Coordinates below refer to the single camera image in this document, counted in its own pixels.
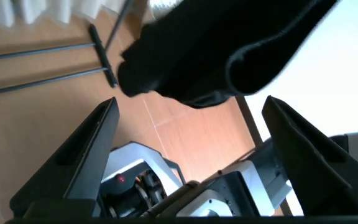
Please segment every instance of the red light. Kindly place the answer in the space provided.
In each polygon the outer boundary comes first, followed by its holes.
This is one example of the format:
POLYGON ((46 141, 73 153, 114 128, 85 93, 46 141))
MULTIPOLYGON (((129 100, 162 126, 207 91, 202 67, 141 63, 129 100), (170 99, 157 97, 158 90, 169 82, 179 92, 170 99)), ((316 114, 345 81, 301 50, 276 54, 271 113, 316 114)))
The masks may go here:
POLYGON ((125 182, 125 177, 123 175, 121 175, 121 174, 118 174, 117 175, 117 180, 120 183, 124 183, 125 182))

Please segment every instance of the white table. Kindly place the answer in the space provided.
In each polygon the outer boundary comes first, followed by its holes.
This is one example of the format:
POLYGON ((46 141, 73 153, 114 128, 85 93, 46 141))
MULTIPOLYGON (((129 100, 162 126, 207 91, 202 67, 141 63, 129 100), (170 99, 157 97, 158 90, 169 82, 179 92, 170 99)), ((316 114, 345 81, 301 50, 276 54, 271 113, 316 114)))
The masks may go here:
MULTIPOLYGON (((281 74, 246 96, 263 141, 270 137, 261 114, 269 95, 288 103, 327 136, 358 132, 358 1, 339 2, 281 74)), ((294 196, 289 195, 288 203, 301 215, 294 196)))

